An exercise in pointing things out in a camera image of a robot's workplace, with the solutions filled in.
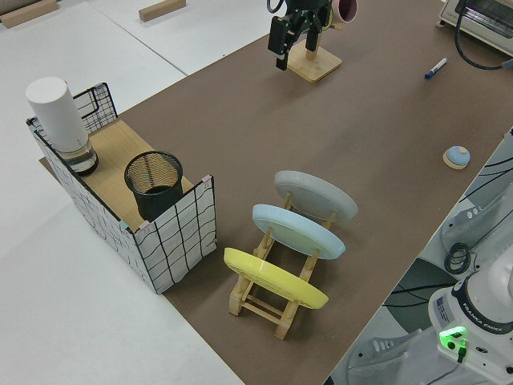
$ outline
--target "plate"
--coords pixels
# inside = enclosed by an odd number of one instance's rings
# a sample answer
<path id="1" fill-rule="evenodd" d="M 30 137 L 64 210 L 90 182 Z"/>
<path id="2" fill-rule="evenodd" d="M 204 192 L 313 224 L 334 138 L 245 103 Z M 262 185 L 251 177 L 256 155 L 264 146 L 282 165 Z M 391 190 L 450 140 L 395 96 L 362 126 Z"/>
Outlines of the plate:
<path id="1" fill-rule="evenodd" d="M 308 282 L 243 251 L 227 247 L 224 263 L 257 285 L 304 307 L 320 309 L 328 302 L 328 297 Z"/>
<path id="2" fill-rule="evenodd" d="M 333 222 L 347 223 L 358 212 L 353 198 L 337 186 L 298 171 L 279 171 L 274 176 L 274 186 L 285 199 L 292 193 L 290 204 L 298 211 L 327 221 L 331 213 L 337 213 Z"/>
<path id="3" fill-rule="evenodd" d="M 272 239 L 309 256 L 319 250 L 320 259 L 337 259 L 345 245 L 335 234 L 298 213 L 271 205 L 255 205 L 255 225 L 264 233 L 271 229 Z"/>

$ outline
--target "white cylinder container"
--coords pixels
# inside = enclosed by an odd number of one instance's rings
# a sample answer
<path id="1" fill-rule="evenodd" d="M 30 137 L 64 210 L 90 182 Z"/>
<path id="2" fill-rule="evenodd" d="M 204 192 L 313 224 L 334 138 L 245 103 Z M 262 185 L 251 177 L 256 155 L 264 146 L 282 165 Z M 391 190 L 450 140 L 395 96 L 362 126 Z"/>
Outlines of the white cylinder container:
<path id="1" fill-rule="evenodd" d="M 94 171 L 98 157 L 66 82 L 55 77 L 37 79 L 25 95 L 53 149 L 79 175 Z"/>

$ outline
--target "light blue plate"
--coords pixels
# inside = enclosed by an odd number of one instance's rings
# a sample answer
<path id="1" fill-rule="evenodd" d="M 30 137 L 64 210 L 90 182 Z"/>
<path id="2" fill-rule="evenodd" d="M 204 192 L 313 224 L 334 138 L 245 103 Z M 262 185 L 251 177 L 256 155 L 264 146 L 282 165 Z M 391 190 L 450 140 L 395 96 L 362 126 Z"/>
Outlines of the light blue plate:
<path id="1" fill-rule="evenodd" d="M 271 229 L 271 238 L 309 256 L 320 251 L 320 259 L 337 259 L 345 245 L 335 234 L 318 223 L 271 205 L 253 206 L 253 221 L 264 233 Z"/>
<path id="2" fill-rule="evenodd" d="M 291 193 L 290 204 L 298 211 L 322 221 L 337 213 L 333 222 L 349 222 L 358 212 L 353 198 L 337 186 L 298 171 L 279 171 L 274 176 L 274 186 L 285 199 Z"/>

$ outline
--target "brown table mat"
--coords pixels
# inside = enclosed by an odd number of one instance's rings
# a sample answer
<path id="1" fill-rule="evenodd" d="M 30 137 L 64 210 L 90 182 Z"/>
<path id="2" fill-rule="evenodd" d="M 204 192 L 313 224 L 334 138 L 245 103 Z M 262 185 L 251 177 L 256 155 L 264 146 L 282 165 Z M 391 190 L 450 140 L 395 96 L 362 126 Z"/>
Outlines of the brown table mat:
<path id="1" fill-rule="evenodd" d="M 435 26 L 442 3 L 358 6 L 343 31 L 323 34 L 321 46 L 343 64 L 320 83 L 277 70 L 262 38 L 121 115 L 153 148 L 178 156 L 191 180 L 216 178 L 218 250 L 165 295 L 248 384 L 322 384 L 513 122 L 513 72 L 464 63 L 454 29 Z M 506 58 L 462 41 L 477 60 Z M 426 81 L 443 57 L 448 64 Z M 442 161 L 456 144 L 472 155 L 462 171 Z M 225 246 L 257 246 L 252 206 L 281 204 L 273 176 L 283 169 L 335 184 L 360 211 L 332 228 L 346 253 L 313 272 L 329 302 L 300 309 L 282 342 L 271 322 L 228 313 L 236 275 L 222 256 Z M 299 259 L 279 246 L 269 257 L 288 269 Z"/>

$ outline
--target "wooden board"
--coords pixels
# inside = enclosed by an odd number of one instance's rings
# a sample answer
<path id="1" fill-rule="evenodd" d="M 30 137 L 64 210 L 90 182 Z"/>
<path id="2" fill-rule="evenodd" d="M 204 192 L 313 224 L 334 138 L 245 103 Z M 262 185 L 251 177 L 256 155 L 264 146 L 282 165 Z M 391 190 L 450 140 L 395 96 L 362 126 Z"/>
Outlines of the wooden board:
<path id="1" fill-rule="evenodd" d="M 316 83 L 329 73 L 335 71 L 342 61 L 321 47 L 317 54 L 305 48 L 306 40 L 295 44 L 289 52 L 289 69 L 311 83 Z"/>
<path id="2" fill-rule="evenodd" d="M 157 2 L 152 6 L 147 6 L 142 10 L 139 10 L 139 18 L 144 22 L 152 20 L 154 18 L 158 18 L 159 16 L 163 16 L 172 12 L 174 10 L 179 10 L 180 8 L 185 7 L 185 0 L 164 0 L 162 2 Z"/>
<path id="3" fill-rule="evenodd" d="M 136 231 L 144 219 L 137 211 L 132 191 L 125 184 L 124 171 L 130 160 L 153 148 L 122 120 L 96 131 L 90 140 L 98 153 L 99 166 L 83 180 L 132 231 Z M 183 177 L 184 193 L 192 187 L 193 184 Z"/>
<path id="4" fill-rule="evenodd" d="M 19 10 L 13 10 L 8 14 L 3 14 L 0 16 L 0 21 L 4 26 L 6 26 L 6 28 L 11 28 L 22 24 L 23 22 L 28 22 L 33 18 L 38 18 L 39 16 L 48 14 L 58 8 L 59 5 L 57 4 L 57 0 L 41 0 L 35 4 L 24 6 Z"/>

